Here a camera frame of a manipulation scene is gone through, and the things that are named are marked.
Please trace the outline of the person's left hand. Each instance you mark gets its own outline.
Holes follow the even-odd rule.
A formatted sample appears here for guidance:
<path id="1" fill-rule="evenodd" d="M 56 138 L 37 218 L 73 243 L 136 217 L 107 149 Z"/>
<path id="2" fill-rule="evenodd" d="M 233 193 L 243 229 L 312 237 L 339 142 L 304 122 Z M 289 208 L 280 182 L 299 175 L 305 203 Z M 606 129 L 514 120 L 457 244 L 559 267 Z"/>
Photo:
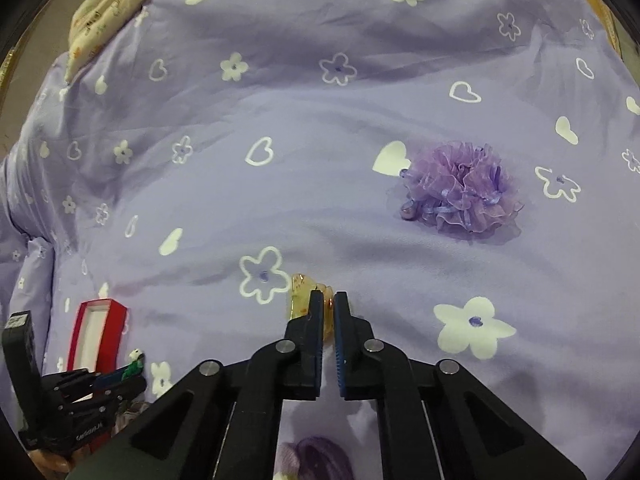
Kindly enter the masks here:
<path id="1" fill-rule="evenodd" d="M 90 453 L 90 448 L 84 446 L 73 452 L 71 458 L 41 450 L 29 451 L 28 456 L 44 478 L 55 480 L 65 479 Z"/>

